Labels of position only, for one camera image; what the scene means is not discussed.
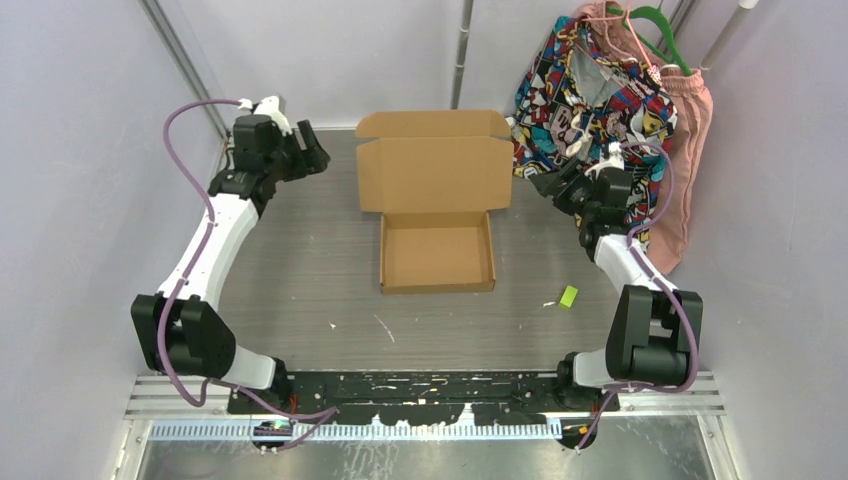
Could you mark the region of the brown cardboard box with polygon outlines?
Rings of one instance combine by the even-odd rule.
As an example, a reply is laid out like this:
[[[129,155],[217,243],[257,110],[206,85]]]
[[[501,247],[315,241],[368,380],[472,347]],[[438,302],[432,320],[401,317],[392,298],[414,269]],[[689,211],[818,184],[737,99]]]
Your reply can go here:
[[[355,134],[360,208],[380,215],[383,294],[490,292],[490,214],[511,204],[513,145],[494,110],[383,111]]]

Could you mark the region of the small green block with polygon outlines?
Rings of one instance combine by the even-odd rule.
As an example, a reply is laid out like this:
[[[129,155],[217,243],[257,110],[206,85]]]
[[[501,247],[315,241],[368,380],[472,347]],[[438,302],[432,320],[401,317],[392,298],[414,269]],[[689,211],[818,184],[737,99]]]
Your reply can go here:
[[[578,292],[579,290],[576,287],[567,286],[559,299],[558,306],[563,309],[570,309],[575,302]]]

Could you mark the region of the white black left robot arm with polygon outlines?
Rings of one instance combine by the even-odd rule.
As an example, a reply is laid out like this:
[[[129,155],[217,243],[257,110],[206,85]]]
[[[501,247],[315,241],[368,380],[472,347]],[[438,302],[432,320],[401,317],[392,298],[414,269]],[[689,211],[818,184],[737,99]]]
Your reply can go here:
[[[168,376],[190,404],[201,405],[205,395],[189,393],[181,380],[199,376],[245,389],[257,405],[277,413],[292,397],[285,363],[240,346],[217,309],[238,251],[278,184],[324,172],[330,156],[308,121],[290,124],[281,96],[240,99],[234,105],[241,113],[225,149],[229,163],[208,186],[190,173],[173,147],[170,128],[178,115],[166,119],[166,150],[204,211],[174,270],[155,293],[134,299],[130,315],[147,366]]]

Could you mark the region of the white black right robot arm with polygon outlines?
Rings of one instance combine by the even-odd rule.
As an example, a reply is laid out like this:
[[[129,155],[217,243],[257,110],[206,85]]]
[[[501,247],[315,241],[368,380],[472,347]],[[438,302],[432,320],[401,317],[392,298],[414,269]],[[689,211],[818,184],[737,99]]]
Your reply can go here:
[[[594,389],[677,393],[698,370],[703,301],[669,282],[638,242],[660,217],[637,226],[626,219],[633,176],[624,153],[632,146],[613,142],[594,165],[571,161],[531,179],[541,196],[578,219],[580,246],[619,294],[605,346],[569,353],[557,367],[556,400],[571,411],[590,402]]]

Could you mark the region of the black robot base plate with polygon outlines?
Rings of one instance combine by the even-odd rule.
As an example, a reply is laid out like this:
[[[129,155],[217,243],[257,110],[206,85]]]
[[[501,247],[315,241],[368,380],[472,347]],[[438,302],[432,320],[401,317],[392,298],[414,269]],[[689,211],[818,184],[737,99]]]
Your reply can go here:
[[[587,448],[599,412],[617,397],[548,371],[296,371],[281,393],[237,392],[231,415],[252,419],[249,440],[283,449],[303,441],[555,440]]]

